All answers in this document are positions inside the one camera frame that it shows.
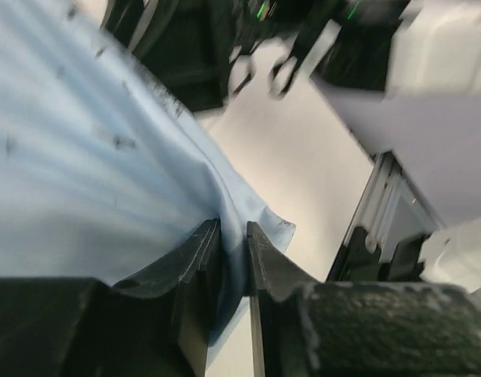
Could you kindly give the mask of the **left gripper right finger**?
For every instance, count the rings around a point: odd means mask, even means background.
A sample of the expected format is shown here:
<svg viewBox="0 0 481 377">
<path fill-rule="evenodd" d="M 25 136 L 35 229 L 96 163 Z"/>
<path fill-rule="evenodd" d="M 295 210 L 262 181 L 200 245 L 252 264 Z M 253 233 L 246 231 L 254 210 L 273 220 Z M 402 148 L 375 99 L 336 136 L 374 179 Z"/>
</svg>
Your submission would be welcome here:
<svg viewBox="0 0 481 377">
<path fill-rule="evenodd" d="M 317 281 L 247 226 L 257 376 L 481 376 L 481 308 L 426 282 Z"/>
</svg>

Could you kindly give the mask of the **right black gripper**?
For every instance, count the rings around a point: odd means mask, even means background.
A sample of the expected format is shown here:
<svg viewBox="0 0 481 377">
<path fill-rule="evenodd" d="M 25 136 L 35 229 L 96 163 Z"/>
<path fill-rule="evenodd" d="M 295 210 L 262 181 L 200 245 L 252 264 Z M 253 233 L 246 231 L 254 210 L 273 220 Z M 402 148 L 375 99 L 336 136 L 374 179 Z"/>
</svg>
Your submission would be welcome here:
<svg viewBox="0 0 481 377">
<path fill-rule="evenodd" d="M 221 108 L 253 79 L 262 42 L 294 37 L 300 71 L 323 29 L 339 28 L 314 73 L 337 87 L 382 92 L 402 1 L 109 1 L 103 29 L 190 111 Z"/>
</svg>

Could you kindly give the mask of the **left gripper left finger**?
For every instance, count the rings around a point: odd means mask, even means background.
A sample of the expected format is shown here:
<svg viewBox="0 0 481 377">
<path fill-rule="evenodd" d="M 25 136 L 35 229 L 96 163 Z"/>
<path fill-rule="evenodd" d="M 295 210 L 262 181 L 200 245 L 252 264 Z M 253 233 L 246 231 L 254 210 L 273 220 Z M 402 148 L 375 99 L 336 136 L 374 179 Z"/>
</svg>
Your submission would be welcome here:
<svg viewBox="0 0 481 377">
<path fill-rule="evenodd" d="M 220 292 L 220 222 L 108 286 L 0 278 L 0 376 L 202 376 Z"/>
</svg>

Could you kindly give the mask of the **light blue pillowcase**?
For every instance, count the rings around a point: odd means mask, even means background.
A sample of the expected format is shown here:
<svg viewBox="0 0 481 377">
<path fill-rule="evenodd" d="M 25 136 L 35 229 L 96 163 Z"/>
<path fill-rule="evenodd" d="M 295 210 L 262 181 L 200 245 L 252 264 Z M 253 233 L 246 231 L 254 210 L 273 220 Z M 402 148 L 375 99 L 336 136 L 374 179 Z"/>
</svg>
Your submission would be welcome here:
<svg viewBox="0 0 481 377">
<path fill-rule="evenodd" d="M 0 1 L 0 277 L 115 284 L 219 218 L 216 355 L 246 311 L 246 224 L 295 227 L 158 80 L 69 1 Z"/>
</svg>

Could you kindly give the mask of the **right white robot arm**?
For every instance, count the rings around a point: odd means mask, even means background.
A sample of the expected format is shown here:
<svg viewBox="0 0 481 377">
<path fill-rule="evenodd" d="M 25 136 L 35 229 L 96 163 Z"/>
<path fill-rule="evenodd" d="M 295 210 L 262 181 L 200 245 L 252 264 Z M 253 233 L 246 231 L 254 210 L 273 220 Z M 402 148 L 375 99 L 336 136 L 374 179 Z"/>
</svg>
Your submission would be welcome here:
<svg viewBox="0 0 481 377">
<path fill-rule="evenodd" d="M 268 98 L 264 75 L 284 42 L 254 56 L 260 74 L 223 115 L 204 126 L 248 182 L 297 226 L 290 257 L 311 274 L 329 271 L 371 152 L 391 151 L 435 209 L 424 244 L 425 276 L 481 287 L 481 21 L 473 5 L 428 5 L 395 37 L 394 89 L 385 99 L 347 95 L 298 79 Z"/>
</svg>

